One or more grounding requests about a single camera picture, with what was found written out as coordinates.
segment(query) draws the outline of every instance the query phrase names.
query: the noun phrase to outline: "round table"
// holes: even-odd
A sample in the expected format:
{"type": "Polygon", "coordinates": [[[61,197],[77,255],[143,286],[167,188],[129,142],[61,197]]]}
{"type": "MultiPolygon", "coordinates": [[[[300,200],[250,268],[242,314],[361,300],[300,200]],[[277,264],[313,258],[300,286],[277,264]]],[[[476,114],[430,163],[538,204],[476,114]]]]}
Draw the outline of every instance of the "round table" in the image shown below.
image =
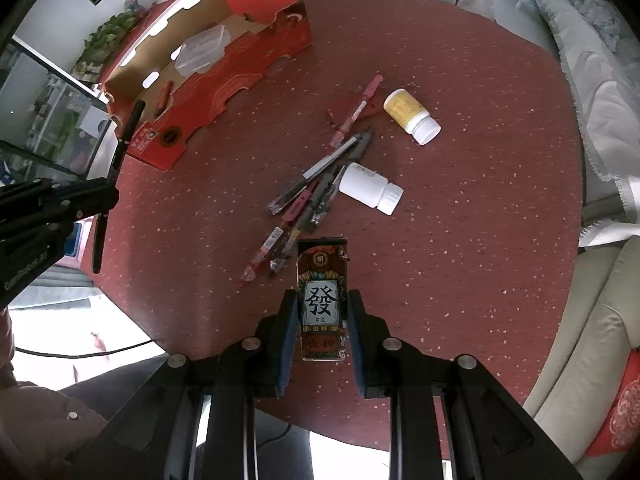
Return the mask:
{"type": "MultiPolygon", "coordinates": [[[[348,240],[348,287],[422,352],[476,355],[519,400],[554,339],[580,227],[580,143],[548,53],[434,0],[304,0],[314,44],[232,98],[163,173],[127,158],[96,283],[168,352],[203,358],[251,335],[296,285],[239,276],[278,219],[265,206],[324,153],[325,104],[407,88],[442,126],[419,146],[384,112],[362,161],[404,188],[392,216],[339,195],[316,235],[348,240]]],[[[351,359],[302,362],[257,407],[386,449],[388,399],[357,396],[351,359]]]]}

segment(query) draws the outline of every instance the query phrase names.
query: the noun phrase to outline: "chinese character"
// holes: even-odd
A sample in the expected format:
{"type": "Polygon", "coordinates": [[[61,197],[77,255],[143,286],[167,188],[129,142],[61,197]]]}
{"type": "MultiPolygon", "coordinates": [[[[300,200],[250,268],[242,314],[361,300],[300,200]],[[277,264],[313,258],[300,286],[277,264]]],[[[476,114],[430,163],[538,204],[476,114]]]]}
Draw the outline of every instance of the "chinese character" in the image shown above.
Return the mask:
{"type": "Polygon", "coordinates": [[[329,286],[316,286],[311,289],[311,296],[307,299],[309,306],[313,307],[311,314],[314,316],[320,316],[321,314],[331,315],[328,307],[336,303],[338,300],[331,294],[331,287],[329,286]]]}

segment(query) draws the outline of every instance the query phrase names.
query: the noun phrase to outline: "white bottle cap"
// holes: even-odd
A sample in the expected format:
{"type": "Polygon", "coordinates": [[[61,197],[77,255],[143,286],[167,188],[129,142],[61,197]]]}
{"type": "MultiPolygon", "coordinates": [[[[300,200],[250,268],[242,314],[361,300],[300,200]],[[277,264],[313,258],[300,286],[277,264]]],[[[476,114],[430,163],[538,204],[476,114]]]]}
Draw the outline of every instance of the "white bottle cap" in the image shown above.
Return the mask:
{"type": "Polygon", "coordinates": [[[400,202],[400,197],[403,192],[404,190],[400,186],[391,183],[387,184],[385,190],[382,192],[382,197],[380,198],[377,209],[390,215],[398,205],[398,202],[400,202]]]}
{"type": "Polygon", "coordinates": [[[425,117],[415,125],[412,135],[421,146],[440,133],[441,127],[433,117],[425,117]]]}

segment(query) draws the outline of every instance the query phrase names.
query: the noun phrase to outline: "metal screw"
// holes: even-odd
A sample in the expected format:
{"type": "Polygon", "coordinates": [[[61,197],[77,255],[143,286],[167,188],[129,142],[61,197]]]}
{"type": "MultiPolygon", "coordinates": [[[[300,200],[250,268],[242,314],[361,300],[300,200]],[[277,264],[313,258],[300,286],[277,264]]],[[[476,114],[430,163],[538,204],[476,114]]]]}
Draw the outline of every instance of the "metal screw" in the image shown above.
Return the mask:
{"type": "Polygon", "coordinates": [[[464,368],[465,370],[473,370],[477,364],[478,361],[476,361],[476,358],[472,355],[461,355],[458,358],[458,366],[460,366],[460,368],[464,368]]]}
{"type": "Polygon", "coordinates": [[[399,350],[402,348],[402,341],[400,341],[396,337],[387,337],[383,342],[382,346],[391,352],[395,350],[399,350]]]}
{"type": "Polygon", "coordinates": [[[186,362],[187,358],[182,354],[174,354],[172,356],[169,356],[169,358],[166,360],[166,363],[171,368],[180,368],[181,366],[184,366],[186,362]]]}
{"type": "Polygon", "coordinates": [[[242,340],[242,348],[245,350],[257,350],[262,343],[257,337],[248,337],[242,340]]]}

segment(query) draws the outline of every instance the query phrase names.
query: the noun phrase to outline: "pill bottle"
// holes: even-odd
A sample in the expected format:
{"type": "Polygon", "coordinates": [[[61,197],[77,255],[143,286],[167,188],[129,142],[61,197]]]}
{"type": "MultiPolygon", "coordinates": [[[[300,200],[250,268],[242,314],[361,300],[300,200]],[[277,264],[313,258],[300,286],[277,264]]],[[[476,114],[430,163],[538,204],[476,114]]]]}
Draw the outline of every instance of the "pill bottle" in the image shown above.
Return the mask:
{"type": "Polygon", "coordinates": [[[352,162],[340,180],[340,192],[359,200],[369,207],[391,215],[402,196],[402,188],[385,177],[352,162]]]}
{"type": "Polygon", "coordinates": [[[420,145],[440,132],[440,125],[404,88],[391,92],[385,99],[384,108],[420,145]]]}

